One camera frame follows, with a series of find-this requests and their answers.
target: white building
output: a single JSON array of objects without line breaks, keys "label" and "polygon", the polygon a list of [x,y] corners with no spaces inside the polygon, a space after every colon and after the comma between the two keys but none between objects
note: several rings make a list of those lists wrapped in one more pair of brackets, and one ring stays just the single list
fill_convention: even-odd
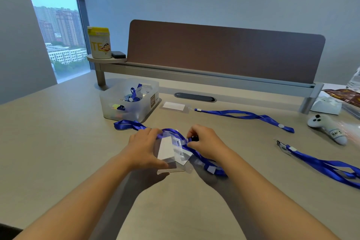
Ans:
[{"label": "white building", "polygon": [[52,62],[58,61],[64,65],[71,62],[82,61],[86,59],[88,51],[86,48],[74,48],[63,46],[52,46],[51,43],[46,43],[47,53]]}]

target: window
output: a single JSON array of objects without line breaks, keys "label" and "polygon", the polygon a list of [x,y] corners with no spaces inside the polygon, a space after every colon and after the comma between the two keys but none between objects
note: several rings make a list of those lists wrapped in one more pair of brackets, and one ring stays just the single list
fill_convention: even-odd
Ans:
[{"label": "window", "polygon": [[[84,0],[31,0],[49,59],[58,83],[88,73],[89,50],[84,28],[89,25]],[[70,52],[85,50],[81,59],[71,60]]]}]

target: wall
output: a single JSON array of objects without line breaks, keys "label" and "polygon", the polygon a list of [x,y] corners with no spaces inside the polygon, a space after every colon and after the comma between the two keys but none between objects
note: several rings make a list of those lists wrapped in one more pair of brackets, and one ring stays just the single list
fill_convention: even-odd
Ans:
[{"label": "wall", "polygon": [[132,19],[322,34],[315,81],[346,84],[360,65],[359,0],[86,0],[90,25],[127,51]]},{"label": "wall", "polygon": [[56,84],[31,0],[0,0],[0,104]]}]

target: hand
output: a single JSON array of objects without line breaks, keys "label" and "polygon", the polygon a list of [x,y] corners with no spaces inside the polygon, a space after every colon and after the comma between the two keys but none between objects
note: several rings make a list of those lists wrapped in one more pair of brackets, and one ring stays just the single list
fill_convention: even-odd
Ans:
[{"label": "hand", "polygon": [[200,152],[204,157],[213,159],[216,162],[218,161],[220,153],[224,150],[229,150],[225,143],[223,143],[211,128],[195,124],[187,133],[187,138],[190,138],[191,136],[198,136],[199,141],[191,141],[187,146]]},{"label": "hand", "polygon": [[130,170],[169,167],[165,161],[157,159],[153,153],[156,137],[161,133],[162,131],[157,128],[146,128],[130,136],[128,145],[119,154],[126,160]]}]

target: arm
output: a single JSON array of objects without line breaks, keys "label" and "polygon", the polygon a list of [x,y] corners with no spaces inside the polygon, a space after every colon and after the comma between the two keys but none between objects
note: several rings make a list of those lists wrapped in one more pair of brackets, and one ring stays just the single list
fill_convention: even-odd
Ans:
[{"label": "arm", "polygon": [[88,239],[114,191],[130,171],[168,168],[166,162],[153,155],[153,146],[159,133],[159,129],[147,128],[132,135],[128,145],[118,155],[112,157],[15,239]]},{"label": "arm", "polygon": [[187,137],[199,141],[187,145],[213,159],[225,170],[244,199],[250,214],[271,240],[339,240],[326,226],[305,211],[227,147],[213,129],[194,125]]}]

